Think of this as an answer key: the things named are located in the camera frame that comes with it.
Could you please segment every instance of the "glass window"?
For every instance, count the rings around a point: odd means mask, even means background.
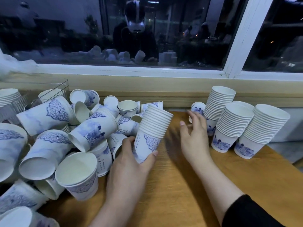
[[[246,0],[0,0],[20,61],[221,69]]]
[[[274,0],[245,71],[303,73],[303,0]]]

